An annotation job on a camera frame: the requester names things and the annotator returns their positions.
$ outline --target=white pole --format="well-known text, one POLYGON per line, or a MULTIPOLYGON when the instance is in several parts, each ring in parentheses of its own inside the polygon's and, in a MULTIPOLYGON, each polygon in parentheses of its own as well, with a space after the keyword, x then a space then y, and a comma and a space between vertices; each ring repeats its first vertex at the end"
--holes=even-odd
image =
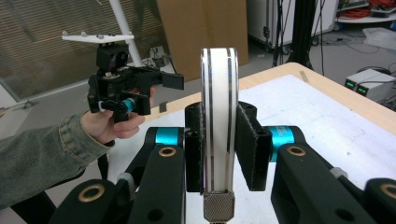
MULTIPOLYGON (((123 35, 132 35, 129 29, 128 22, 125 19, 125 14, 123 13, 120 0, 109 0, 111 7, 113 8, 114 15, 116 16, 117 22, 123 35)), ((139 52, 137 51, 136 44, 133 39, 125 40, 129 46, 129 52, 131 53, 132 60, 134 61, 134 66, 142 67, 143 63, 140 59, 139 52)))

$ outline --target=cardboard box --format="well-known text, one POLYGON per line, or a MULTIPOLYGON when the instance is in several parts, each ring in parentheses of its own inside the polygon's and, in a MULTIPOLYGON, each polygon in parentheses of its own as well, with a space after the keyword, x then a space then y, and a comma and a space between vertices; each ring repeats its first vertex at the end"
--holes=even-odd
POLYGON ((201 49, 236 48, 248 63, 246 1, 157 0, 169 50, 185 81, 201 77, 201 49))

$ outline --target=window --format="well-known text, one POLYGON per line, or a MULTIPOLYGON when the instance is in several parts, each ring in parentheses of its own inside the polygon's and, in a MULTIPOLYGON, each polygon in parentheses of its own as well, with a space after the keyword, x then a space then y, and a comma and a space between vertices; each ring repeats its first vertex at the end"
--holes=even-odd
MULTIPOLYGON (((120 0, 142 59, 168 51, 155 0, 120 0)), ((3 0, 0 5, 0 84, 17 100, 88 79, 96 70, 95 44, 70 35, 120 34, 108 0, 3 0)))

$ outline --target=gray sleeve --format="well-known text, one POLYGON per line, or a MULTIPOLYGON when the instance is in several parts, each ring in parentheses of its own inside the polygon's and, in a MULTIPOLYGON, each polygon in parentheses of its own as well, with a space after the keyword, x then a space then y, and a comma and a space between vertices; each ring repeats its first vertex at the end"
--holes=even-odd
POLYGON ((83 130, 81 116, 0 140, 0 209, 76 176, 110 149, 83 130))

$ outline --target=human hand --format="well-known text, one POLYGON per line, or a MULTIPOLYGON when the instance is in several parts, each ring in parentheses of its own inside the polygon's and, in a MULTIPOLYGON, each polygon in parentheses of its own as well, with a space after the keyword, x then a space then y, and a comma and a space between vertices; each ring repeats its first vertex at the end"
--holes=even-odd
MULTIPOLYGON (((154 87, 150 88, 150 104, 154 104, 154 87)), ((82 116, 81 123, 84 130, 101 144, 108 143, 116 138, 129 138, 139 132, 139 125, 145 121, 144 116, 129 113, 129 119, 114 123, 113 111, 92 113, 88 111, 82 116)))

